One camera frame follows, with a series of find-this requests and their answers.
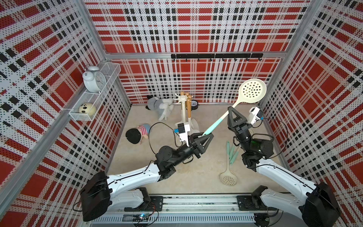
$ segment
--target teal spoon handle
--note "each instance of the teal spoon handle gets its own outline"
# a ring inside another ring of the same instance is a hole
[[[232,159],[233,152],[234,152],[234,146],[232,146],[231,151],[229,152],[229,160]]]
[[[229,141],[227,141],[227,155],[229,155]]]
[[[204,133],[203,135],[209,135],[221,122],[223,118],[219,118],[216,122],[214,122]]]
[[[233,155],[233,158],[231,160],[231,162],[229,163],[230,165],[233,165],[234,161],[236,160],[237,156],[238,156],[239,151],[236,151],[236,153]]]

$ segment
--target gray plush toy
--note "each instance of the gray plush toy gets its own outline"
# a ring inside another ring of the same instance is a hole
[[[162,119],[168,120],[168,116],[174,108],[172,98],[159,99],[158,97],[147,96],[147,106],[148,110],[155,110],[158,113],[159,121]]]

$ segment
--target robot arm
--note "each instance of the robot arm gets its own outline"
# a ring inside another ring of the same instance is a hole
[[[188,125],[178,125],[181,134],[188,132]],[[133,190],[147,183],[154,183],[169,178],[176,172],[175,166],[195,155],[200,158],[207,150],[213,135],[202,136],[203,133],[194,133],[185,139],[188,145],[183,144],[178,149],[163,146],[155,155],[156,161],[143,168],[117,175],[106,176],[99,172],[82,188],[81,203],[83,220],[90,221],[103,215],[107,210],[142,205],[142,200],[135,199],[141,195],[140,190]]]
[[[340,209],[331,188],[325,183],[306,180],[269,159],[273,155],[273,136],[264,134],[272,139],[256,139],[253,138],[256,134],[251,136],[248,130],[257,119],[262,119],[257,107],[250,110],[248,119],[232,107],[228,111],[228,128],[235,133],[233,142],[237,139],[238,145],[245,151],[242,154],[245,166],[269,177],[293,194],[274,192],[259,186],[252,193],[254,206],[259,208],[263,203],[286,211],[304,220],[309,227],[332,227],[340,216]]]

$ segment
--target perforated panel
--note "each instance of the perforated panel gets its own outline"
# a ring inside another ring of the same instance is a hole
[[[323,1],[264,106],[289,127],[292,171],[330,185],[349,226],[363,220],[362,22],[363,1]],[[283,147],[284,126],[270,124]]]
[[[147,95],[174,97],[181,90],[199,102],[233,102],[248,79],[269,82],[279,58],[210,60],[117,60],[120,79],[132,103],[147,103]]]
[[[0,185],[82,84],[99,52],[72,2],[0,2]]]
[[[85,0],[109,53],[284,51],[309,2]]]
[[[72,207],[87,181],[110,164],[127,112],[120,91],[113,85],[94,121],[70,121],[0,226],[77,226],[82,213]]]

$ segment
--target white wire shelf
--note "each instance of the white wire shelf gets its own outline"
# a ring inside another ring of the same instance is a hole
[[[99,109],[101,108],[103,101],[107,96],[107,93],[112,87],[112,84],[115,82],[115,79],[118,77],[119,73],[121,72],[120,64],[118,63],[112,63],[112,62],[100,63],[98,67],[100,68],[101,73],[103,73],[106,78],[106,85],[99,93],[92,93],[86,90],[82,94],[82,96],[77,100],[76,104],[72,107],[72,110],[69,112],[69,114],[75,121],[94,120]],[[79,113],[78,109],[84,103],[92,103],[92,107],[94,106],[96,108],[96,112],[92,115],[86,113]]]

